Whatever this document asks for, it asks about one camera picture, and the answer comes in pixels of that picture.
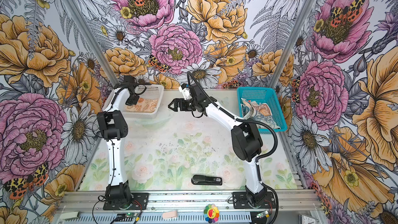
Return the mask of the orange rabbit print towel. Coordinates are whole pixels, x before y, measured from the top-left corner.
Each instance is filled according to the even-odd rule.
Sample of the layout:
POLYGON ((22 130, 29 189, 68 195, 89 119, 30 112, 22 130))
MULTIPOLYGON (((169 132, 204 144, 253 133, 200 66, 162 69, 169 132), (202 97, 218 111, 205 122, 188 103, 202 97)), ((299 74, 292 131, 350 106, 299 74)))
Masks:
POLYGON ((125 110, 133 113, 153 113, 157 109, 159 99, 140 98, 135 105, 126 105, 125 110))

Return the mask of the white plastic basket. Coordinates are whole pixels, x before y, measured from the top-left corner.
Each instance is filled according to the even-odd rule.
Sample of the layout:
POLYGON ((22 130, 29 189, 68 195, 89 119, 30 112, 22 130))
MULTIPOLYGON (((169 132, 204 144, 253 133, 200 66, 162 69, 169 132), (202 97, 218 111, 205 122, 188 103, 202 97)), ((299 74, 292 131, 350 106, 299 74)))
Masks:
POLYGON ((125 118, 153 119, 157 115, 163 93, 162 85, 120 83, 115 85, 102 111, 119 110, 125 118))

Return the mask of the teal plastic basket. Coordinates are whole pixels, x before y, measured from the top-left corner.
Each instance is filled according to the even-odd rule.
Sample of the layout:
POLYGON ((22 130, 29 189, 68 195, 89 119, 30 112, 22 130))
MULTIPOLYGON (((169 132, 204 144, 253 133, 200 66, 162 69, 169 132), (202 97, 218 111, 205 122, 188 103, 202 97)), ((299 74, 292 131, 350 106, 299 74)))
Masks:
POLYGON ((249 101, 256 101, 257 103, 266 103, 272 112, 273 118, 280 126, 280 129, 274 129, 275 132, 287 131, 287 124, 284 118, 283 111, 280 107, 276 92, 272 88, 264 87, 239 87, 237 89, 238 107, 240 116, 243 118, 241 110, 241 98, 249 101))

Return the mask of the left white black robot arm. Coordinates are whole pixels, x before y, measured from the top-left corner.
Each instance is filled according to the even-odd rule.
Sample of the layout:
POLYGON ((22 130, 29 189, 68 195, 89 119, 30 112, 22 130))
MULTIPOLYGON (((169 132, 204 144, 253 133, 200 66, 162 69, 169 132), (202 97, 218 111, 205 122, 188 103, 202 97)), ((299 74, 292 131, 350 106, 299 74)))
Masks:
POLYGON ((122 110, 138 102, 140 94, 135 92, 135 88, 139 85, 133 76, 124 76, 123 82, 114 86, 102 111, 96 115, 99 136, 106 141, 109 154, 109 179, 105 191, 105 203, 119 209, 127 209, 133 202, 124 168, 122 148, 129 128, 122 110))

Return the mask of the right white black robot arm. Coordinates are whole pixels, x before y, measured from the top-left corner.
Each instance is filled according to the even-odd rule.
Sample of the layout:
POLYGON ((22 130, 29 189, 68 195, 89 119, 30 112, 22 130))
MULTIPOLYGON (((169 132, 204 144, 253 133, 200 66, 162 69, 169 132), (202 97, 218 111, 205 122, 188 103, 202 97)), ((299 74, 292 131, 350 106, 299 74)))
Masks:
POLYGON ((267 190, 261 179, 258 156, 263 142, 257 125, 241 119, 228 111, 216 99, 207 95, 198 84, 182 84, 179 87, 182 98, 175 98, 168 105, 174 112, 194 112, 209 117, 230 131, 232 148, 236 156, 244 163, 246 177, 246 196, 251 207, 259 207, 267 190))

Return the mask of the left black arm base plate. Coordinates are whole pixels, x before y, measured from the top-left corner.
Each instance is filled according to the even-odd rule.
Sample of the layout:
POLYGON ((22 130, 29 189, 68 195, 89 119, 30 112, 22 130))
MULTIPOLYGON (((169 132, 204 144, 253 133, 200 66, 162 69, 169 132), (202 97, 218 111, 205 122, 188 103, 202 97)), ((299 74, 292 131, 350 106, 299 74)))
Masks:
POLYGON ((145 210, 147 208, 149 193, 131 193, 129 196, 111 195, 105 198, 103 210, 145 210))

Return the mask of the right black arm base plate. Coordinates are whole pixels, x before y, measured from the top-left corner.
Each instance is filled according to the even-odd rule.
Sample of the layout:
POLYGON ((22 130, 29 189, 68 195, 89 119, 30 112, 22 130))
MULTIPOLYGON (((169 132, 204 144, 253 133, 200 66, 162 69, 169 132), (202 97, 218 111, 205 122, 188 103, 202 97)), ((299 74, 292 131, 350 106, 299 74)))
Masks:
POLYGON ((232 193, 232 202, 235 209, 276 209, 276 198, 270 191, 266 193, 251 194, 236 191, 232 193))

